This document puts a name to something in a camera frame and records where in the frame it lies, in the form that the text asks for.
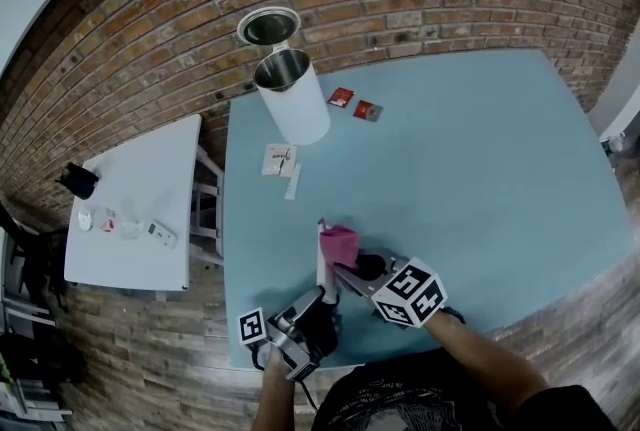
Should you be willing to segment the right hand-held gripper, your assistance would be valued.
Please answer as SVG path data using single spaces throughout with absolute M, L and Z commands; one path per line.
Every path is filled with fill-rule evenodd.
M 411 258 L 397 272 L 396 260 L 394 254 L 359 253 L 356 268 L 337 264 L 334 274 L 346 290 L 360 297 L 371 297 L 384 320 L 420 328 L 444 308 L 447 292 L 438 274 L 421 259 Z M 372 282 L 389 277 L 375 292 Z

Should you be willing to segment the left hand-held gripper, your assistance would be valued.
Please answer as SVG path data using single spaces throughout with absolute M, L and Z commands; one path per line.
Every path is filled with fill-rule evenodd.
M 266 317 L 258 307 L 240 315 L 239 342 L 258 370 L 277 347 L 290 369 L 287 379 L 302 382 L 337 348 L 337 307 L 336 288 L 317 285 L 279 313 Z

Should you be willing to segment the pink cloth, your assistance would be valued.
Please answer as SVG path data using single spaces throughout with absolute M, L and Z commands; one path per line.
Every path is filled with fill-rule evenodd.
M 357 267 L 359 237 L 355 231 L 342 225 L 328 227 L 322 224 L 319 244 L 328 267 L 333 268 L 335 265 Z

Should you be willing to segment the person's left forearm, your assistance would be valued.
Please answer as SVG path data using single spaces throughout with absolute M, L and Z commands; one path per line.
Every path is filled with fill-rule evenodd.
M 257 414 L 251 431 L 295 431 L 294 383 L 280 350 L 271 346 L 263 371 Z

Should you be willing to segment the person's right forearm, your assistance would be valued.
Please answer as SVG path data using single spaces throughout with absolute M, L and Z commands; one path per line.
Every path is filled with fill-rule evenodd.
M 479 335 L 449 314 L 436 312 L 424 328 L 512 423 L 527 400 L 549 389 L 544 377 L 525 359 Z

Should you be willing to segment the white stick packet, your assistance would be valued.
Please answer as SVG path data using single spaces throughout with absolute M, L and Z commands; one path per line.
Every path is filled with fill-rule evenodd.
M 289 183 L 287 185 L 285 194 L 284 194 L 284 199 L 287 201 L 294 201 L 296 198 L 296 192 L 297 192 L 297 187 L 298 187 L 298 183 L 299 183 L 299 177 L 300 177 L 300 173 L 301 173 L 301 164 L 297 163 L 294 166 L 292 175 L 290 177 Z

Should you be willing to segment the person's black printed t-shirt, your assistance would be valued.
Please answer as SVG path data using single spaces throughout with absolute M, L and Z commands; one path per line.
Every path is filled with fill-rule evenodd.
M 618 431 L 580 385 L 551 388 L 513 415 L 443 349 L 369 363 L 338 380 L 312 431 Z

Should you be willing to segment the white printed sachet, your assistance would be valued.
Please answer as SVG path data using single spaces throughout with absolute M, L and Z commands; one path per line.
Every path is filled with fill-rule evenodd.
M 265 147 L 261 174 L 290 178 L 296 165 L 297 147 L 289 144 L 268 144 Z

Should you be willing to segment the red and grey sachet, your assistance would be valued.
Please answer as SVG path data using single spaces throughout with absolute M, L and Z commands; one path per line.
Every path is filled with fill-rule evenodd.
M 355 107 L 353 116 L 358 119 L 376 123 L 379 121 L 382 111 L 383 107 L 380 105 L 359 100 Z

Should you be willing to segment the white electric kettle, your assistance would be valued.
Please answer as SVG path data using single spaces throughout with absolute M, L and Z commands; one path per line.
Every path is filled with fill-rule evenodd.
M 283 139 L 306 146 L 322 139 L 331 121 L 311 58 L 290 46 L 300 26 L 294 10 L 266 6 L 243 17 L 237 34 L 245 43 L 271 49 L 254 69 L 253 83 Z

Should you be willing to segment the clear plastic cup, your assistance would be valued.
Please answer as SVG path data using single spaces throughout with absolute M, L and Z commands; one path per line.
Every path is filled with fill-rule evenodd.
M 140 237 L 144 225 L 137 217 L 122 214 L 118 217 L 116 229 L 123 240 L 133 241 Z

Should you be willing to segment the white side table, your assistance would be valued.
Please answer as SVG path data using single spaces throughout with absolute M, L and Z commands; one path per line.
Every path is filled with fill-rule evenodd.
M 208 160 L 199 145 L 202 118 L 195 114 L 128 140 L 85 162 L 100 180 L 88 200 L 74 199 L 66 242 L 64 278 L 108 288 L 184 291 L 188 289 L 191 205 L 198 161 Z M 82 231 L 80 210 L 103 205 L 137 217 L 139 238 L 123 240 L 115 229 Z M 177 236 L 168 249 L 147 234 L 157 220 Z

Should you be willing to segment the black pouch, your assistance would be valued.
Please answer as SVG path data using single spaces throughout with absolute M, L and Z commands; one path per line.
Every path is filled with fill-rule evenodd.
M 92 171 L 69 162 L 63 168 L 56 182 L 64 186 L 75 197 L 88 200 L 99 182 L 100 178 Z

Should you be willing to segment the black office chair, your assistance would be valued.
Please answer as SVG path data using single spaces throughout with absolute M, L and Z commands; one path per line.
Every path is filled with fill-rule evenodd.
M 66 291 L 64 279 L 64 256 L 56 250 L 51 238 L 58 234 L 44 233 L 33 235 L 27 233 L 11 217 L 0 201 L 0 227 L 16 242 L 25 255 L 23 282 L 33 302 L 44 305 L 45 290 L 56 298 L 58 307 L 65 313 L 68 307 L 63 304 L 62 297 Z

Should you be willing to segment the white metal rack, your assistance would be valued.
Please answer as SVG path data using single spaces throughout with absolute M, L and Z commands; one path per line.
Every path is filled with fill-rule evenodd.
M 21 420 L 51 425 L 54 431 L 62 431 L 73 411 L 64 408 L 42 380 L 20 378 L 11 369 L 16 365 L 16 355 L 2 351 L 1 338 L 16 337 L 10 324 L 11 318 L 25 321 L 30 332 L 34 324 L 56 327 L 47 309 L 11 299 L 0 290 L 0 411 L 13 413 Z

